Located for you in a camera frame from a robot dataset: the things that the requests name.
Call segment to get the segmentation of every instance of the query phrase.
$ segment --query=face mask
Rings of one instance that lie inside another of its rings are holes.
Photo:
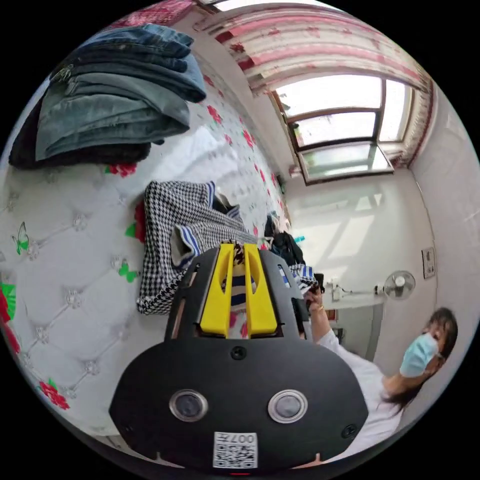
[[[418,336],[403,356],[400,374],[410,379],[423,375],[430,360],[438,353],[439,345],[430,333]]]

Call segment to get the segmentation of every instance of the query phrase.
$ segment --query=dark hair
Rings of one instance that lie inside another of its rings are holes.
[[[455,318],[455,315],[450,309],[441,307],[433,312],[430,320],[426,324],[426,327],[428,328],[432,325],[439,325],[443,327],[446,331],[445,345],[443,346],[442,351],[440,351],[439,353],[445,360],[447,360],[447,358],[452,353],[452,350],[454,349],[455,342],[457,341],[457,336],[459,334],[459,326],[457,324],[457,319]],[[428,378],[418,386],[410,388],[401,393],[391,395],[385,401],[389,404],[398,405],[398,411],[403,410],[419,394],[422,386],[427,380]]]

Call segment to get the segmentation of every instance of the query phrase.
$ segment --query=woman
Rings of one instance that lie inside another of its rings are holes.
[[[448,308],[439,308],[408,347],[399,372],[385,376],[372,362],[345,350],[335,336],[322,304],[320,291],[309,291],[313,341],[339,355],[352,369],[365,397],[368,418],[350,446],[340,455],[316,460],[296,468],[333,462],[366,450],[387,439],[397,429],[404,408],[417,396],[422,385],[444,365],[457,340],[458,326]]]

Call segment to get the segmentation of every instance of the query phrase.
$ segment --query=curtain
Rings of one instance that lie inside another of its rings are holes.
[[[381,75],[429,92],[430,77],[410,55],[342,11],[289,3],[250,5],[209,15],[193,28],[228,49],[254,95],[332,72]]]
[[[427,135],[434,108],[434,83],[430,80],[428,92],[417,91],[413,100],[410,123],[403,140],[403,152],[392,162],[396,169],[409,167],[417,157]]]
[[[170,27],[183,19],[194,6],[193,0],[165,0],[134,11],[110,24],[107,29],[156,24]]]

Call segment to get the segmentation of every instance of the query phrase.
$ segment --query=sticker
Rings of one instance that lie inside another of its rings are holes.
[[[213,467],[217,469],[256,469],[256,433],[216,431],[213,441]]]

